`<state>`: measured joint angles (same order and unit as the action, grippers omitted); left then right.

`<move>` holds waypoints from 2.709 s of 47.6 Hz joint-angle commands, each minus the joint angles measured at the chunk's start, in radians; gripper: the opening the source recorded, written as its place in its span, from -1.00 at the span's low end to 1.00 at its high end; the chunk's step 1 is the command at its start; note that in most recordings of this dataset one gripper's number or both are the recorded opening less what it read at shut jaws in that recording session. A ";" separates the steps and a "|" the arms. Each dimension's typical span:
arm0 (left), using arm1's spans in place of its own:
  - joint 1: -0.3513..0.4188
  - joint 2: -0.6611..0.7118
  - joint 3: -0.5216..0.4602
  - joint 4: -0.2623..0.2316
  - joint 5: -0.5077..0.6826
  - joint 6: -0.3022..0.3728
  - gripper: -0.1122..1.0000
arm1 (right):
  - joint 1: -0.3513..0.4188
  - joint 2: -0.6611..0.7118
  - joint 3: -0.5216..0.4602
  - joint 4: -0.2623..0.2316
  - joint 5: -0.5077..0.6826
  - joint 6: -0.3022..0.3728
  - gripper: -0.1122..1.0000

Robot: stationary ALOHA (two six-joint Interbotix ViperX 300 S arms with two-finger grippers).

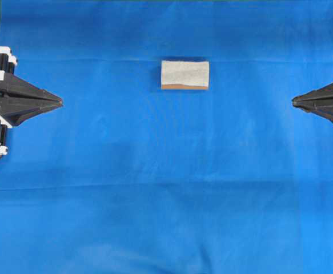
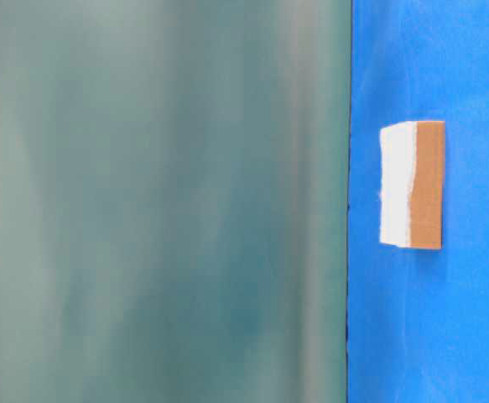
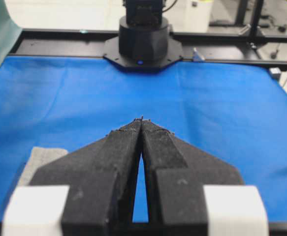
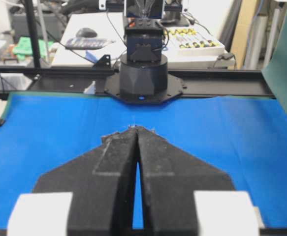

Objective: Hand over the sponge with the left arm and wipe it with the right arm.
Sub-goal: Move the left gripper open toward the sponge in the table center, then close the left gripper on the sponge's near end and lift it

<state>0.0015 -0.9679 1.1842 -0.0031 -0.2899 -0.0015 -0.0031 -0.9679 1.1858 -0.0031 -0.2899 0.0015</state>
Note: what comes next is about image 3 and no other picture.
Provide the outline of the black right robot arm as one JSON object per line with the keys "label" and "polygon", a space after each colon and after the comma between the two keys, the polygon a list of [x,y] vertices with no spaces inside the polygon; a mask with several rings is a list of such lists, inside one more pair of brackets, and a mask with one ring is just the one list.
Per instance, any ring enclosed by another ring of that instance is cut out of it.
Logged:
{"label": "black right robot arm", "polygon": [[164,0],[125,0],[117,37],[105,41],[104,58],[132,70],[161,70],[183,59],[179,41],[170,37]]}

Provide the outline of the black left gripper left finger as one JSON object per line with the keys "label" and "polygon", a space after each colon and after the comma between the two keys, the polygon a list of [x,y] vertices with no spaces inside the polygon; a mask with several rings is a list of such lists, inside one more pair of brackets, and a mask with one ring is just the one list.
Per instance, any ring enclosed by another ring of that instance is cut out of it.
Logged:
{"label": "black left gripper left finger", "polygon": [[4,236],[106,236],[139,158],[141,120],[37,169],[15,189]]}

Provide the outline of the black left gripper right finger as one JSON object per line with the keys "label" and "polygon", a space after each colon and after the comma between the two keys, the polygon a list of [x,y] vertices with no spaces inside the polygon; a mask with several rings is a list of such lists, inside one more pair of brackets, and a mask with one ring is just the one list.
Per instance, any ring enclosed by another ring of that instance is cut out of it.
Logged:
{"label": "black left gripper right finger", "polygon": [[168,236],[266,236],[258,189],[232,165],[142,122],[150,217]]}

